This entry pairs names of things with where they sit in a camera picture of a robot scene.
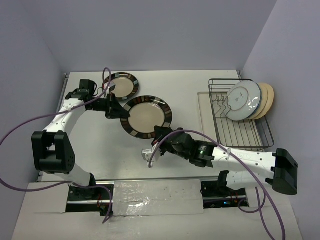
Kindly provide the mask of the black rim plate front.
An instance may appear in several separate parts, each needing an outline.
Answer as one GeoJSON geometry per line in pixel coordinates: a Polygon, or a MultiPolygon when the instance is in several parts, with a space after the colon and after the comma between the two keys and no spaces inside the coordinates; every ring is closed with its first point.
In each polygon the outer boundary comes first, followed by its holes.
{"type": "Polygon", "coordinates": [[[155,138],[155,127],[168,128],[173,120],[170,106],[163,99],[151,95],[135,97],[123,108],[130,117],[122,118],[121,126],[125,132],[138,139],[155,138]]]}

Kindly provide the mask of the black rim plate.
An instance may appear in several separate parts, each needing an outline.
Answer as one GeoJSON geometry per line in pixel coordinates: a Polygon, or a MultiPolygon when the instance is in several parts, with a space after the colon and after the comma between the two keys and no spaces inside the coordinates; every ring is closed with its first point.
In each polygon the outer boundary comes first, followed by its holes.
{"type": "Polygon", "coordinates": [[[138,139],[155,138],[155,127],[168,128],[173,120],[170,106],[163,99],[151,95],[135,97],[123,108],[130,117],[122,118],[121,126],[125,132],[138,139]]]}
{"type": "Polygon", "coordinates": [[[115,88],[110,90],[119,102],[124,102],[132,98],[139,91],[139,81],[128,72],[116,72],[111,75],[115,88]]]}

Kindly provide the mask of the red and teal floral plate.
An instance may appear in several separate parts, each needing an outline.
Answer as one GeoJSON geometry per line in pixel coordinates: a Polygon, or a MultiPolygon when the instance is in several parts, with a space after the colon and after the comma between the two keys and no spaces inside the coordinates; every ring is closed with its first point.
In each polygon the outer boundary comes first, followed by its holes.
{"type": "Polygon", "coordinates": [[[250,117],[260,105],[262,96],[257,83],[247,80],[234,85],[226,94],[227,118],[241,121],[250,117]]]}

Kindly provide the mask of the beige bird plate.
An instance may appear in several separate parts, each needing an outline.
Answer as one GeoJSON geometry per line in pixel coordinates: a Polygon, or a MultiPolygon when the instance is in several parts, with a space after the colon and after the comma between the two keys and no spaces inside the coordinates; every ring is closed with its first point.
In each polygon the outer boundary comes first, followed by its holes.
{"type": "MultiPolygon", "coordinates": [[[[260,111],[260,113],[259,113],[259,115],[262,113],[262,111],[263,111],[263,109],[265,108],[265,106],[266,106],[266,104],[267,104],[267,101],[268,101],[268,96],[269,96],[269,93],[268,93],[268,90],[267,90],[267,87],[265,86],[265,84],[264,83],[260,83],[260,85],[263,87],[263,96],[262,96],[262,103],[261,103],[261,106],[260,106],[260,108],[259,108],[259,111],[260,111]]],[[[254,118],[254,116],[255,116],[255,113],[253,113],[251,116],[250,116],[250,120],[254,120],[255,118],[257,118],[257,117],[255,117],[254,118]]]]}
{"type": "Polygon", "coordinates": [[[275,91],[273,89],[273,87],[267,83],[264,83],[266,88],[267,88],[267,91],[268,91],[268,100],[267,100],[267,103],[266,103],[266,106],[264,107],[262,113],[259,115],[258,119],[264,117],[268,111],[271,109],[273,103],[274,103],[274,99],[275,99],[275,91]]]}

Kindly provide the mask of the teal scalloped plate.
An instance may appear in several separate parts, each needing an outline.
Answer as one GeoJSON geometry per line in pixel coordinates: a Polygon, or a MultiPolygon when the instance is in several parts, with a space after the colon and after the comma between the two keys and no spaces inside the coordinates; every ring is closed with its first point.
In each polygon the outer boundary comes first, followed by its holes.
{"type": "Polygon", "coordinates": [[[259,100],[259,104],[254,112],[254,117],[253,118],[256,118],[259,113],[260,113],[260,107],[261,107],[261,104],[262,104],[262,101],[263,101],[263,87],[261,86],[260,83],[257,83],[258,87],[259,87],[259,90],[260,90],[260,100],[259,100]]]}

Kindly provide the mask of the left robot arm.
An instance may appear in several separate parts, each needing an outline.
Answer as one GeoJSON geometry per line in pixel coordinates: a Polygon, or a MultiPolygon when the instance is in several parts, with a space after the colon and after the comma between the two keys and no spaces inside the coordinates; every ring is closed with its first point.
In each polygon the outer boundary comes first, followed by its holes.
{"type": "Polygon", "coordinates": [[[107,119],[130,116],[112,93],[114,89],[115,84],[108,82],[101,95],[95,96],[95,83],[82,79],[79,88],[66,95],[52,122],[31,136],[35,168],[56,175],[70,185],[81,186],[80,194],[89,200],[98,193],[96,180],[93,174],[77,165],[69,135],[86,111],[104,112],[107,119]]]}

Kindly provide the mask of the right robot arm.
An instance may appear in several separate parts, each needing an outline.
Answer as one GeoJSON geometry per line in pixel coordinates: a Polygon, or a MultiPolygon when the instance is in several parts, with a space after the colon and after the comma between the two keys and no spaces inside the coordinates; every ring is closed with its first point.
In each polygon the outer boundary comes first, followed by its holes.
{"type": "Polygon", "coordinates": [[[166,152],[188,160],[200,168],[217,168],[215,193],[227,196],[244,188],[270,185],[280,194],[298,193],[298,163],[282,148],[275,152],[254,152],[219,145],[211,138],[194,140],[189,130],[155,126],[151,156],[152,163],[166,152]]]}

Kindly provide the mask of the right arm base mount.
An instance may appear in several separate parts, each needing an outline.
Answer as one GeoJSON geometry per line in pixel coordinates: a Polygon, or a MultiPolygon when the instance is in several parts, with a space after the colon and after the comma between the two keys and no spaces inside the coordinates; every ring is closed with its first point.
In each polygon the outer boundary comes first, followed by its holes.
{"type": "Polygon", "coordinates": [[[217,181],[202,181],[200,192],[204,209],[249,207],[244,188],[233,190],[228,187],[218,187],[217,181]]]}

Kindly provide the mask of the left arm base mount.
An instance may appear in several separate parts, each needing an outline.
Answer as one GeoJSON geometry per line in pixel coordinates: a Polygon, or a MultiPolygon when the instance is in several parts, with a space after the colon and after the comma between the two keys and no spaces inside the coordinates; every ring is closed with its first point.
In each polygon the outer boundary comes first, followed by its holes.
{"type": "Polygon", "coordinates": [[[70,186],[65,208],[66,213],[99,213],[105,217],[109,211],[110,196],[104,186],[111,194],[114,192],[114,184],[99,184],[99,187],[84,189],[70,186]]]}

